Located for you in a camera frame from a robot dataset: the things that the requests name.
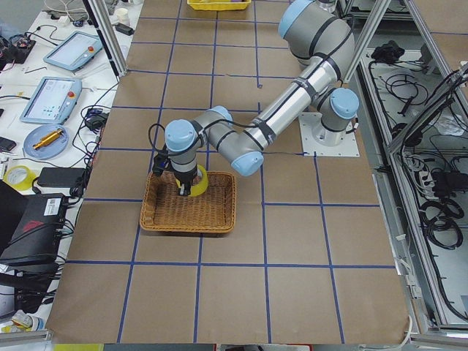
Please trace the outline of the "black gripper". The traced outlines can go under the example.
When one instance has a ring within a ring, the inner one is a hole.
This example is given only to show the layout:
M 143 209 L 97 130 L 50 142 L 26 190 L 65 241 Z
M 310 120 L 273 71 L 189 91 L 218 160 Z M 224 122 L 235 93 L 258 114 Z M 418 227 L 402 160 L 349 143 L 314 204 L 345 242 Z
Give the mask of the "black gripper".
M 179 195 L 189 197 L 194 180 L 198 177 L 197 161 L 192 160 L 189 163 L 180 164 L 172 160 L 171 165 L 175 178 L 182 184 L 178 190 Z

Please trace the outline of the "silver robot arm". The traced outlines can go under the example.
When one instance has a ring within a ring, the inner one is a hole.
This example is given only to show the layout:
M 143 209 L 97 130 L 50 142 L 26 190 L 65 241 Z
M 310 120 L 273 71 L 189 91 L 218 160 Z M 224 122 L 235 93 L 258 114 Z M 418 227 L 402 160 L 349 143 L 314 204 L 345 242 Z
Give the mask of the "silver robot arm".
M 263 164 L 263 150 L 308 107 L 321 113 L 321 130 L 341 135 L 359 108 L 357 95 L 337 88 L 350 67 L 355 50 L 351 26 L 325 10 L 321 1 L 294 1 L 283 14 L 279 36 L 304 66 L 302 73 L 262 113 L 236 132 L 228 110 L 216 106 L 188 121 L 171 121 L 165 128 L 168 170 L 178 181 L 181 196 L 197 196 L 200 177 L 196 152 L 211 144 L 242 176 L 250 176 Z

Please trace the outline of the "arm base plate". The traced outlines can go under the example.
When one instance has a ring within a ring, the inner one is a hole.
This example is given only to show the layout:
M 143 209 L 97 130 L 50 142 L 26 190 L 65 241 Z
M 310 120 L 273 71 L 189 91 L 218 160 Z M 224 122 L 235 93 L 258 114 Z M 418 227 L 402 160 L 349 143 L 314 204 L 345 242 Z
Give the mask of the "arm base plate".
M 322 125 L 321 113 L 305 112 L 298 117 L 305 156 L 359 157 L 352 122 L 341 132 L 331 132 Z

